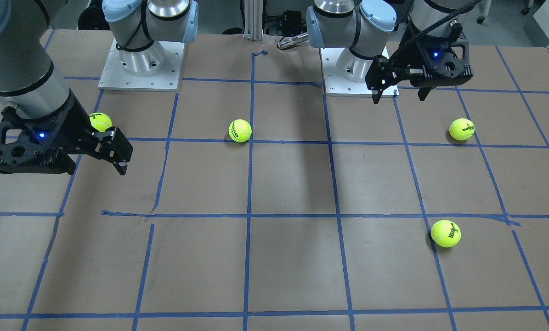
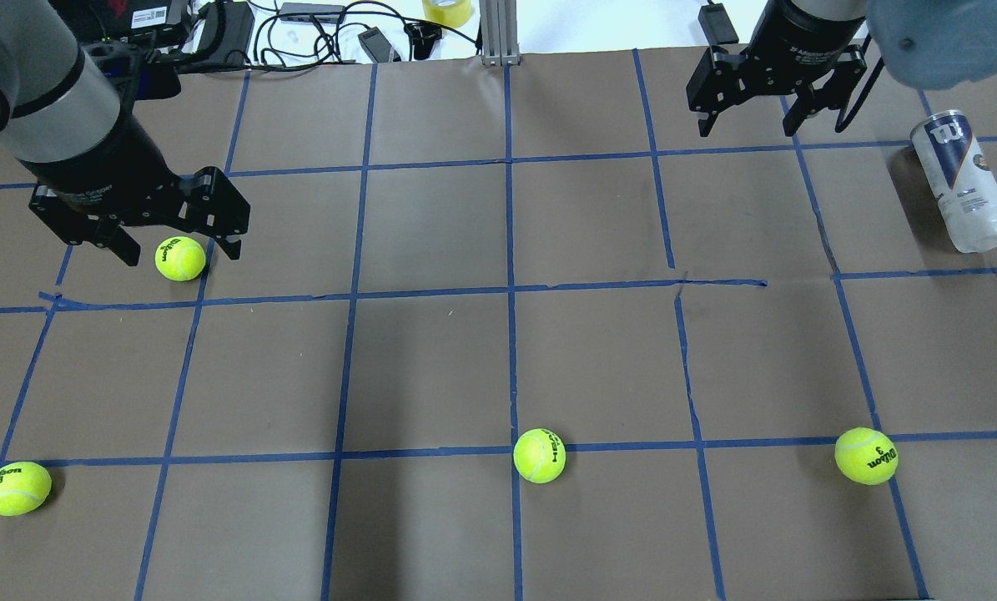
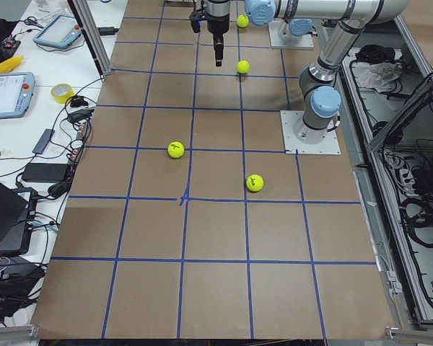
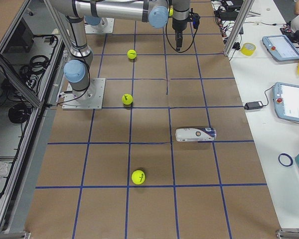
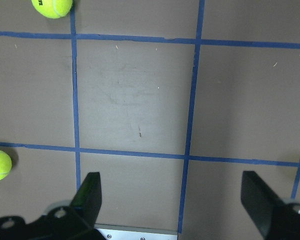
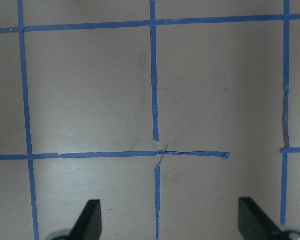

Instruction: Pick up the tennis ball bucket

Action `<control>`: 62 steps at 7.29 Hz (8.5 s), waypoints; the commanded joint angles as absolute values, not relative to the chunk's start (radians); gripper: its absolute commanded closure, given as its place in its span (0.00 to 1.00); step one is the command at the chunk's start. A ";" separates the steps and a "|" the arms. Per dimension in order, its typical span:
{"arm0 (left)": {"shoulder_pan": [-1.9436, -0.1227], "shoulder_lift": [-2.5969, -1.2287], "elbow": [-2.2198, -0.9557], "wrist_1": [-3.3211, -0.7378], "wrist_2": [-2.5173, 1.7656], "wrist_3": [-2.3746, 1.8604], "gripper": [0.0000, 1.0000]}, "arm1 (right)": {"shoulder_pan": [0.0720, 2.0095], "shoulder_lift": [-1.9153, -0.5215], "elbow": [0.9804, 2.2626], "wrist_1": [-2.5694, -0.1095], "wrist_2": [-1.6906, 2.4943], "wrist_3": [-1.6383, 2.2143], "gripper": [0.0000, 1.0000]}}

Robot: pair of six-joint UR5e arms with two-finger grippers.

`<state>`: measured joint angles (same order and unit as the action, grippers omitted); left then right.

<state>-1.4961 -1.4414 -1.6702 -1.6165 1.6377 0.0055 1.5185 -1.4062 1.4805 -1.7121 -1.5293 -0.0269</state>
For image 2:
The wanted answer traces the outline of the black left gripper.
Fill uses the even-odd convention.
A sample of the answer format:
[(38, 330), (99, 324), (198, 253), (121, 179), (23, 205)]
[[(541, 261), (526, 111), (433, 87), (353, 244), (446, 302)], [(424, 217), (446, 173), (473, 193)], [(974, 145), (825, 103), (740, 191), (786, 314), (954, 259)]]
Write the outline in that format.
[(109, 186), (76, 198), (37, 185), (29, 209), (64, 243), (98, 245), (131, 267), (138, 266), (141, 247), (128, 227), (170, 227), (208, 236), (228, 259), (238, 261), (251, 212), (238, 188), (214, 166), (133, 191)]

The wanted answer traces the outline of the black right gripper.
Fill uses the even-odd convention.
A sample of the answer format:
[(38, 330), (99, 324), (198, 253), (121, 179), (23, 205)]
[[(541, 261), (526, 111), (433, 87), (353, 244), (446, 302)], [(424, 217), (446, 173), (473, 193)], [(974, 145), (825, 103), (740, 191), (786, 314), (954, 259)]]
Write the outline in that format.
[(708, 137), (718, 115), (751, 98), (795, 97), (782, 119), (792, 138), (819, 111), (848, 107), (867, 65), (853, 39), (867, 19), (864, 8), (764, 8), (749, 43), (738, 42), (724, 8), (701, 8), (697, 22), (707, 37), (686, 85), (687, 105), (697, 113), (697, 131)]

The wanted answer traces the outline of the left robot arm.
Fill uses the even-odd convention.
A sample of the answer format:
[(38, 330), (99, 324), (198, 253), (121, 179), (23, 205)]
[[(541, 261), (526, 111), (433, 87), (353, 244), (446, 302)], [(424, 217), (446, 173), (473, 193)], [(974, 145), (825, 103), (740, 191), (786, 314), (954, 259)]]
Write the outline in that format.
[(109, 78), (45, 1), (0, 1), (0, 144), (34, 176), (29, 208), (68, 245), (136, 266), (134, 227), (197, 233), (241, 255), (250, 205), (219, 168), (174, 174), (133, 114), (140, 57)]

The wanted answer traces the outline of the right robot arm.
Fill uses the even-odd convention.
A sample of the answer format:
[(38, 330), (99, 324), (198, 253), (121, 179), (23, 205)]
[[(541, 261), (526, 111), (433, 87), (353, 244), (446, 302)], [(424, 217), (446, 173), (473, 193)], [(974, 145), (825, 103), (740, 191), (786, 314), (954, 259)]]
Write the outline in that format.
[(841, 133), (883, 72), (915, 90), (948, 90), (997, 73), (997, 1), (768, 1), (748, 45), (728, 12), (707, 1), (699, 18), (707, 49), (686, 87), (707, 137), (728, 108), (793, 96), (782, 119), (794, 136), (807, 119), (837, 114)]

